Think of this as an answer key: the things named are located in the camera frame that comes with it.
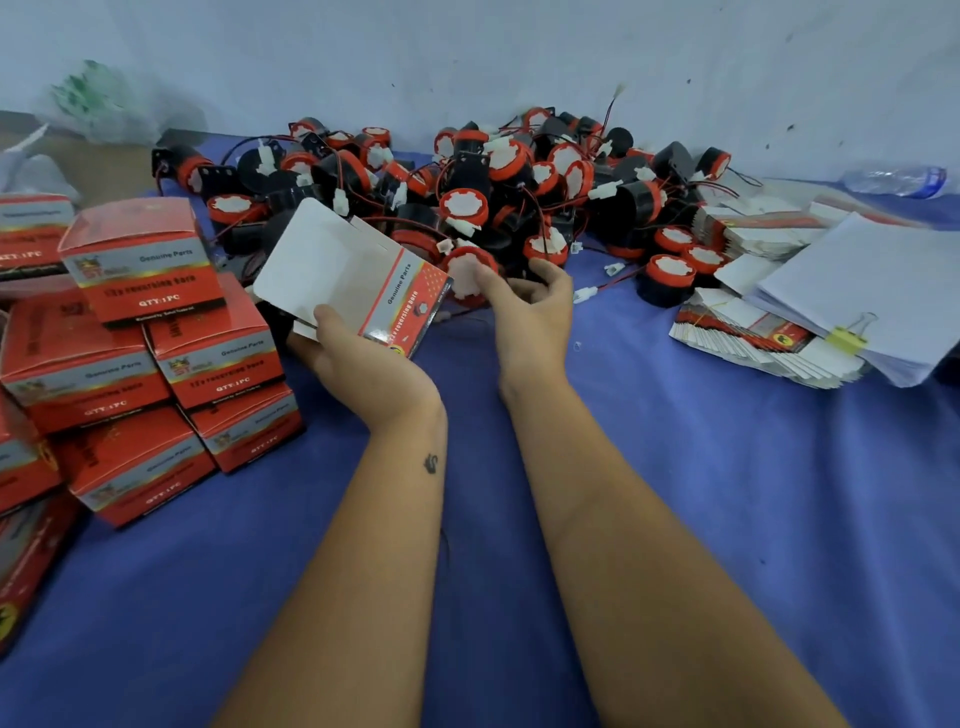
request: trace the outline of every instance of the clear plastic bottle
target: clear plastic bottle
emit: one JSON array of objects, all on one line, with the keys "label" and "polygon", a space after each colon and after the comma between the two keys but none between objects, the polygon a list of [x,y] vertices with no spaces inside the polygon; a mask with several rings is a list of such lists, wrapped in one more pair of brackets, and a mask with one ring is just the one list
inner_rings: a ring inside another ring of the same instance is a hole
[{"label": "clear plastic bottle", "polygon": [[947,174],[946,167],[924,164],[869,163],[844,174],[841,182],[851,192],[918,200],[958,192],[957,180]]}]

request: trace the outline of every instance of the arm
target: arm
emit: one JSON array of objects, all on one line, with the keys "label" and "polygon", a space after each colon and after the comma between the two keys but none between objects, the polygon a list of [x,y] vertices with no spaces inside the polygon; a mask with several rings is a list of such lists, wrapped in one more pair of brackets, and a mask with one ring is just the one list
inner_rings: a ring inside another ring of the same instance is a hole
[{"label": "arm", "polygon": [[501,392],[598,714],[608,726],[844,726],[816,681],[566,382],[572,284],[481,271]]},{"label": "arm", "polygon": [[289,346],[367,423],[370,441],[215,725],[419,726],[446,415],[415,364],[318,314],[323,346],[297,335]]}]

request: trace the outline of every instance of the forearm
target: forearm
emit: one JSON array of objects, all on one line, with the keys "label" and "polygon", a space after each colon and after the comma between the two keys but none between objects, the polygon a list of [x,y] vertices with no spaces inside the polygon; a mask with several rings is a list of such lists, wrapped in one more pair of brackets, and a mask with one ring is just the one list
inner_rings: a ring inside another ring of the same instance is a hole
[{"label": "forearm", "polygon": [[506,399],[606,724],[845,724],[565,382],[528,386]]},{"label": "forearm", "polygon": [[420,725],[445,467],[439,404],[372,433],[217,725]]}]

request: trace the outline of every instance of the blue fabric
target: blue fabric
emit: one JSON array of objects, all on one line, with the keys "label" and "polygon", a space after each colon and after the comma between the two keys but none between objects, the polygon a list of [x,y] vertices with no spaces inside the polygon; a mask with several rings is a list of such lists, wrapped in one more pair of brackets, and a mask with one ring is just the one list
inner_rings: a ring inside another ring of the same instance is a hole
[{"label": "blue fabric", "polygon": [[[908,203],[898,211],[931,205]],[[584,252],[569,270],[595,284],[605,262]],[[569,376],[600,425],[853,725],[954,724],[960,391],[879,376],[806,389],[671,340],[673,316],[629,283],[577,306]],[[496,394],[490,315],[432,328],[417,361],[450,420],[423,725],[596,725]],[[306,434],[128,530],[92,522],[0,665],[0,725],[211,718],[366,442],[309,373],[284,365]]]}]

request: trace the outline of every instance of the white wall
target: white wall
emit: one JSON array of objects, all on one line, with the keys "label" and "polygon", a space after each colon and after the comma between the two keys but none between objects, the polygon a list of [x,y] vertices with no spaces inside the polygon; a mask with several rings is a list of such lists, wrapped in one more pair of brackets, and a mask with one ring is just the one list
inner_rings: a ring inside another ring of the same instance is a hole
[{"label": "white wall", "polygon": [[612,122],[637,141],[713,144],[755,174],[960,164],[957,0],[4,0],[0,20],[4,109],[93,58],[159,74],[212,131],[312,114],[426,151],[524,106],[602,117],[623,81]]}]

